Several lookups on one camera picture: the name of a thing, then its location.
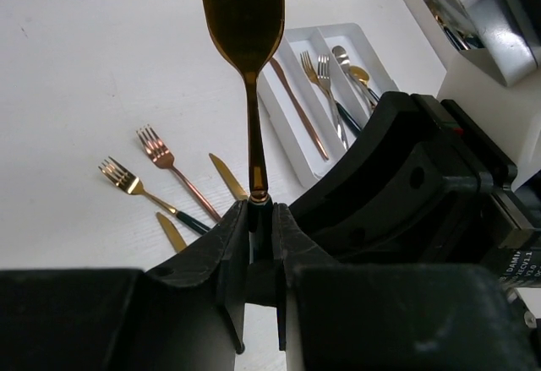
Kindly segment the copper knife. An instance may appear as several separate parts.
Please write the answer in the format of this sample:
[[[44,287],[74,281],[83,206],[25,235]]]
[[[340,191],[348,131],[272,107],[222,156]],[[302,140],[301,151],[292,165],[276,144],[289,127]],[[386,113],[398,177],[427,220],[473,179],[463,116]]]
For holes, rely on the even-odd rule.
[[[330,159],[327,151],[325,150],[325,147],[323,146],[322,141],[320,140],[319,135],[316,133],[314,126],[310,122],[307,114],[305,113],[304,109],[301,107],[297,97],[292,91],[292,87],[289,84],[287,77],[281,67],[281,65],[278,63],[278,61],[275,58],[270,59],[270,65],[274,69],[278,79],[280,80],[282,86],[284,87],[285,91],[287,92],[299,118],[301,119],[301,122],[306,129],[307,133],[309,134],[309,137],[311,138],[312,142],[314,143],[314,146],[320,153],[320,156],[325,160],[328,161]]]

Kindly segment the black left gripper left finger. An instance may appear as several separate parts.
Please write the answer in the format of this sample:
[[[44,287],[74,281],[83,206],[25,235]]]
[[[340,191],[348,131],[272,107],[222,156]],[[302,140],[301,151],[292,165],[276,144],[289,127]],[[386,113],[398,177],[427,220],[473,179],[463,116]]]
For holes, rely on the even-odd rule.
[[[249,208],[148,271],[5,270],[4,370],[231,370],[243,352]]]

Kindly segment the silver fork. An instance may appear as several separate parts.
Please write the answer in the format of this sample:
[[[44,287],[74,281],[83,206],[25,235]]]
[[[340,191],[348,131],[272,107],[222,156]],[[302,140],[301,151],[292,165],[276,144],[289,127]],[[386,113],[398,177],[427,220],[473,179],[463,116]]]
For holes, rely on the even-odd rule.
[[[345,150],[348,149],[347,135],[340,116],[336,99],[331,90],[331,77],[330,77],[330,56],[328,54],[320,54],[317,61],[317,79],[320,83],[325,96],[328,99],[331,109],[331,118],[335,126],[335,130],[342,146]]]

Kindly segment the gold spoon green handle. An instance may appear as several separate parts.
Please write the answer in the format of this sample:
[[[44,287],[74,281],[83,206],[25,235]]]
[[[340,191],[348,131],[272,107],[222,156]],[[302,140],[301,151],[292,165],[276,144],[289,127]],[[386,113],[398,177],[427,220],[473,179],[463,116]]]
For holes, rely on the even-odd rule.
[[[380,100],[380,98],[378,97],[378,95],[369,87],[369,74],[367,73],[366,70],[364,70],[363,68],[359,67],[359,66],[356,66],[356,65],[352,65],[350,67],[350,72],[353,74],[353,76],[359,80],[360,82],[363,83],[363,85],[367,88],[368,92],[370,93],[370,95],[372,96],[372,98],[374,99],[374,103],[377,104]]]

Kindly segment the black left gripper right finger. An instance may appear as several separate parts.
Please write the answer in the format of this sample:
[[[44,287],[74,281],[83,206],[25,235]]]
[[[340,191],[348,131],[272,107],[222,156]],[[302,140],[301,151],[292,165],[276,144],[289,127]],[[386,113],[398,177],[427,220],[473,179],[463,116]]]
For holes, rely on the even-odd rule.
[[[291,370],[537,370],[496,278],[478,265],[345,265],[272,214],[279,347]]]

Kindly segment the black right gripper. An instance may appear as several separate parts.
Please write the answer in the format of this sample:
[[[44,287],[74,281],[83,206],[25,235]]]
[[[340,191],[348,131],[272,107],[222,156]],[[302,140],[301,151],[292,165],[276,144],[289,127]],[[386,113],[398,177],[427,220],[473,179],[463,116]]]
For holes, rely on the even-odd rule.
[[[516,175],[455,101],[389,91],[346,154],[290,210],[343,262],[452,262],[473,251],[469,227]]]

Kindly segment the silver spoon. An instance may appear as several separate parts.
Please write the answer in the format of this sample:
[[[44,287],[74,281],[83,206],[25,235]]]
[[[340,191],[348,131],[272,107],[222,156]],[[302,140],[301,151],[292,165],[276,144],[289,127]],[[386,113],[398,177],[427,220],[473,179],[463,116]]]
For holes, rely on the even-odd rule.
[[[363,95],[365,101],[369,105],[369,108],[371,110],[374,110],[377,107],[378,103],[374,103],[374,99],[368,92],[367,88],[350,72],[350,67],[352,66],[352,64],[346,49],[343,46],[334,46],[331,51],[335,56],[335,59],[339,63],[340,67],[342,68],[344,74],[357,86],[358,90]]]

